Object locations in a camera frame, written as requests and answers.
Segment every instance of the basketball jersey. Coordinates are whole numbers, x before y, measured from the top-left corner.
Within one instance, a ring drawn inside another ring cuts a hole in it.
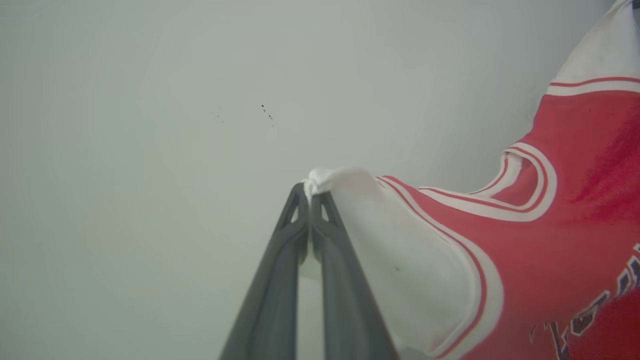
[[[376,179],[461,249],[470,269],[470,310],[429,355],[640,359],[639,33],[632,1],[618,0],[572,52],[532,131],[504,151],[483,189]],[[350,196],[343,194],[338,202]]]

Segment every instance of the gray wall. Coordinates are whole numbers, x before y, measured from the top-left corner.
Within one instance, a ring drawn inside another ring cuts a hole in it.
[[[296,181],[479,188],[610,3],[0,2],[0,359],[215,358]]]

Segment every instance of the jersey lettering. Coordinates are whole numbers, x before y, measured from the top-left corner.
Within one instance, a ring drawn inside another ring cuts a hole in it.
[[[634,274],[634,285],[633,289],[636,289],[640,285],[640,261],[635,256],[631,257],[631,260],[628,262],[629,268],[631,272]]]
[[[551,334],[554,337],[554,343],[556,344],[556,356],[558,360],[569,360],[569,346],[566,342],[566,328],[562,332],[562,336],[558,331],[558,323],[552,322],[550,324]]]
[[[616,293],[616,297],[622,296],[629,288],[630,283],[631,277],[629,275],[629,270],[624,269],[622,274],[618,276],[618,292]]]
[[[533,344],[533,334],[536,332],[536,326],[533,325],[531,331],[529,331],[529,343]]]
[[[602,306],[609,298],[609,290],[605,290],[597,300],[595,300],[587,309],[585,309],[578,317],[571,321],[571,333],[576,336],[582,336],[582,333],[591,326],[595,319],[598,308]]]

